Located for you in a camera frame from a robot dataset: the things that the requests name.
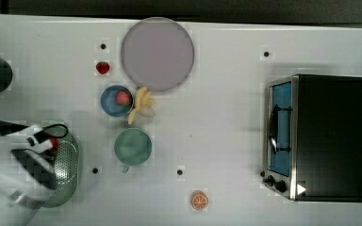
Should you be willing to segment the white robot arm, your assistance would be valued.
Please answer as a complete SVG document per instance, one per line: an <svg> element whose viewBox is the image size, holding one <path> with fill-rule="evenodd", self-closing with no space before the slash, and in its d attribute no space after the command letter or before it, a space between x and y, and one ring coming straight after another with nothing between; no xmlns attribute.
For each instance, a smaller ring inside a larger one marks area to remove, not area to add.
<svg viewBox="0 0 362 226"><path fill-rule="evenodd" d="M57 189L53 148L38 125L0 136L0 226L26 226Z"/></svg>

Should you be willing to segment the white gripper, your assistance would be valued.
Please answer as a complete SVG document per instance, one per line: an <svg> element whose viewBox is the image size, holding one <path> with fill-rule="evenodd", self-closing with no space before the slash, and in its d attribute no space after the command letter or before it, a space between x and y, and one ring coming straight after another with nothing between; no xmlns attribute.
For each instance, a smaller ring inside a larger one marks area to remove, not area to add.
<svg viewBox="0 0 362 226"><path fill-rule="evenodd" d="M14 145L16 147L24 147L37 154L53 152L51 150L52 143L49 140L49 138L53 136L47 134L44 129L37 124L14 132L11 136L14 138Z"/></svg>

